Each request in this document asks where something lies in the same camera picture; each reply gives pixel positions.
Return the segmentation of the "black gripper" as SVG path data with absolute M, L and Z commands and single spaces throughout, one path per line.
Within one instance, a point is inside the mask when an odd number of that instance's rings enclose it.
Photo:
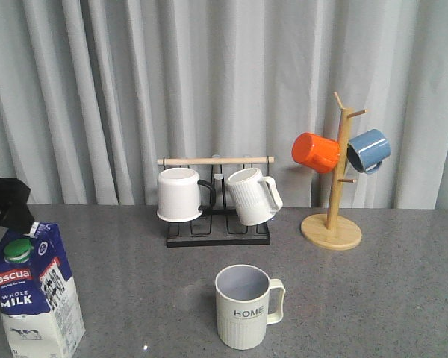
M 34 217 L 28 209 L 30 188 L 17 178 L 0 178 L 0 227 L 28 233 Z

